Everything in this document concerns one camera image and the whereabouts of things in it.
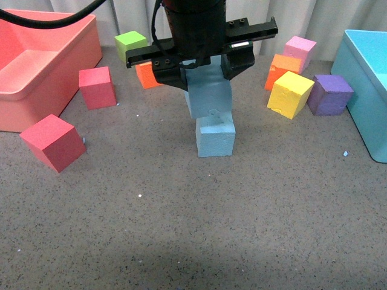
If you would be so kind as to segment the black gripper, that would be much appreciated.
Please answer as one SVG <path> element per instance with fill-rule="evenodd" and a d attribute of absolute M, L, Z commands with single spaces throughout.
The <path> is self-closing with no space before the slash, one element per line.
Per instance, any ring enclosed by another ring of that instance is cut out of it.
<path fill-rule="evenodd" d="M 221 72 L 227 80 L 255 63 L 253 42 L 274 38 L 278 26 L 270 21 L 250 25 L 247 18 L 226 19 L 225 1 L 156 1 L 152 19 L 163 7 L 172 36 L 158 39 L 151 27 L 150 46 L 127 50 L 126 66 L 150 61 L 158 83 L 187 90 L 183 73 L 211 63 L 220 56 Z"/>

